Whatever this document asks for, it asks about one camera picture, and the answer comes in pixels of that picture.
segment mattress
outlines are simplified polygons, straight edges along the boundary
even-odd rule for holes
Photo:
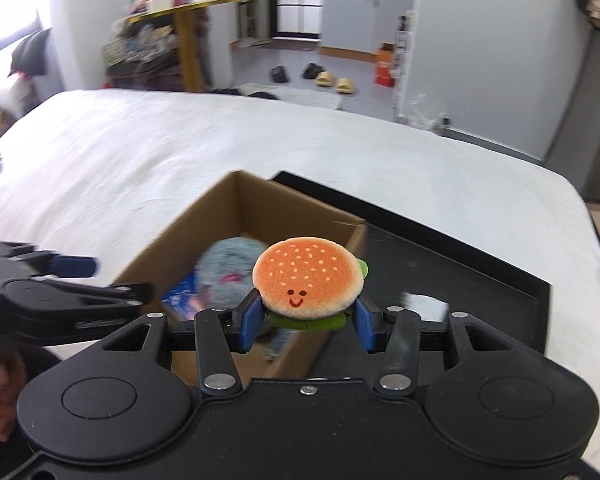
[[[122,90],[52,97],[0,153],[0,240],[97,256],[101,285],[230,170],[288,170],[387,208],[551,283],[546,355],[600,402],[600,245],[558,174],[343,111]],[[600,422],[585,458],[600,469]]]

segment cardboard box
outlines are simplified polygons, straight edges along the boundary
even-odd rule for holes
[[[162,295],[218,240],[247,236],[271,245],[287,238],[315,236],[362,257],[365,235],[364,221],[357,216],[281,184],[235,171],[168,226],[116,282],[153,283],[155,299],[145,311],[164,310]],[[240,378],[246,384],[251,377],[305,377],[329,334],[301,332],[273,362],[266,359],[266,346],[256,343],[248,354],[234,354]],[[194,352],[173,352],[171,369],[187,384],[197,384]]]
[[[391,63],[394,58],[394,46],[391,43],[383,43],[376,50],[376,76],[374,81],[382,86],[393,86],[394,78],[390,75]]]

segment hamburger plush toy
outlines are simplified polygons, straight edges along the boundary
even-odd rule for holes
[[[273,325],[295,330],[337,330],[362,291],[366,265],[323,238],[289,238],[269,247],[253,267]]]

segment black tray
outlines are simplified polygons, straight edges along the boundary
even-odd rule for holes
[[[369,224],[365,293],[383,308],[403,292],[432,296],[452,311],[473,314],[544,353],[551,286],[535,276],[413,220],[282,171],[274,181],[365,219]],[[437,355],[421,355],[421,381],[442,371]],[[367,376],[379,356],[359,347],[352,327],[334,334],[312,368],[320,377]]]

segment sesame seed bun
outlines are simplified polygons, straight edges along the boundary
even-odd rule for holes
[[[345,310],[363,284],[356,257],[323,238],[279,242],[253,267],[253,285],[264,306],[295,319],[321,319]]]

